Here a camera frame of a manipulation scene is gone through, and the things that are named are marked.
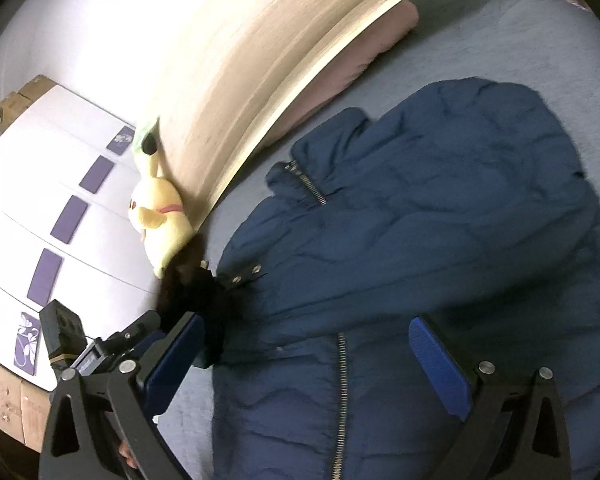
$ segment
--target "pillow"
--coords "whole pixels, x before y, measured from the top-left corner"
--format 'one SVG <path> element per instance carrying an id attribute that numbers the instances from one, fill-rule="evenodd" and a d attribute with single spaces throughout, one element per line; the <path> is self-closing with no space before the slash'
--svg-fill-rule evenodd
<path id="1" fill-rule="evenodd" d="M 400 41 L 418 23 L 418 9 L 407 0 L 392 7 L 349 43 L 300 92 L 262 139 L 269 146 L 326 106 L 353 83 L 382 52 Z"/>

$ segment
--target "black ear tip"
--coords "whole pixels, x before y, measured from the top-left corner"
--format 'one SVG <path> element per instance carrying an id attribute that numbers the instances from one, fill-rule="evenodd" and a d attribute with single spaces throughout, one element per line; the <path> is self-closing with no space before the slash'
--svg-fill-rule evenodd
<path id="1" fill-rule="evenodd" d="M 141 148 L 145 155 L 153 155 L 158 151 L 158 142 L 153 133 L 148 133 L 146 135 L 146 137 L 142 140 Z"/>

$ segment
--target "cardboard box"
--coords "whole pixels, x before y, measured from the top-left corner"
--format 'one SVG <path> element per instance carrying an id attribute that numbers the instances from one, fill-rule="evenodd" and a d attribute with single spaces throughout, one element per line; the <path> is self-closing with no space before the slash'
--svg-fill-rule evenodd
<path id="1" fill-rule="evenodd" d="M 40 452 L 50 403 L 47 391 L 0 365 L 0 429 Z"/>
<path id="2" fill-rule="evenodd" d="M 49 90 L 51 90 L 54 86 L 56 86 L 55 81 L 51 81 L 46 76 L 37 75 L 31 81 L 29 81 L 26 85 L 24 85 L 19 91 L 23 97 L 26 97 L 30 101 L 37 101 L 44 94 L 46 94 Z"/>
<path id="3" fill-rule="evenodd" d="M 17 92 L 11 92 L 7 97 L 0 101 L 0 133 L 11 126 L 14 121 L 22 115 L 24 110 L 29 108 L 33 101 L 27 99 Z"/>

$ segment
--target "purple rectangle panel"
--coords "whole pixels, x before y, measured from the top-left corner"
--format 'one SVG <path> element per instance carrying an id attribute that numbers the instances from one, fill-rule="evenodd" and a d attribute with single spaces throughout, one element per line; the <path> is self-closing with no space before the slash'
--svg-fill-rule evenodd
<path id="1" fill-rule="evenodd" d="M 36 357 L 40 339 L 40 320 L 26 312 L 20 314 L 13 364 L 29 375 L 36 374 Z"/>
<path id="2" fill-rule="evenodd" d="M 51 229 L 52 237 L 65 244 L 70 243 L 88 206 L 84 200 L 72 195 L 62 209 L 54 228 Z"/>
<path id="3" fill-rule="evenodd" d="M 116 136 L 111 139 L 111 142 L 107 144 L 107 149 L 116 155 L 122 155 L 132 140 L 134 140 L 134 131 L 128 126 L 123 126 Z"/>
<path id="4" fill-rule="evenodd" d="M 104 156 L 99 156 L 91 165 L 87 174 L 80 181 L 80 187 L 93 194 L 97 193 L 106 179 L 107 175 L 113 169 L 113 162 Z"/>
<path id="5" fill-rule="evenodd" d="M 48 249 L 42 249 L 42 254 L 40 254 L 40 259 L 29 285 L 27 298 L 39 304 L 39 306 L 46 306 L 51 291 L 56 284 L 56 277 L 61 264 L 62 256 L 58 256 Z"/>

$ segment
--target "quilted fabric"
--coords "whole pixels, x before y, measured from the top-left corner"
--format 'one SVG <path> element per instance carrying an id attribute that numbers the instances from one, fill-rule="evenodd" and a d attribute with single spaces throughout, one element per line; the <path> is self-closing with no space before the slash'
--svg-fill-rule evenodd
<path id="1" fill-rule="evenodd" d="M 408 346 L 423 312 L 480 360 L 551 368 L 573 467 L 599 467 L 600 204 L 541 97 L 434 83 L 292 156 L 325 202 L 275 165 L 218 269 L 243 320 L 214 367 L 214 477 L 331 477 L 343 333 L 342 478 L 423 478 L 459 428 Z"/>

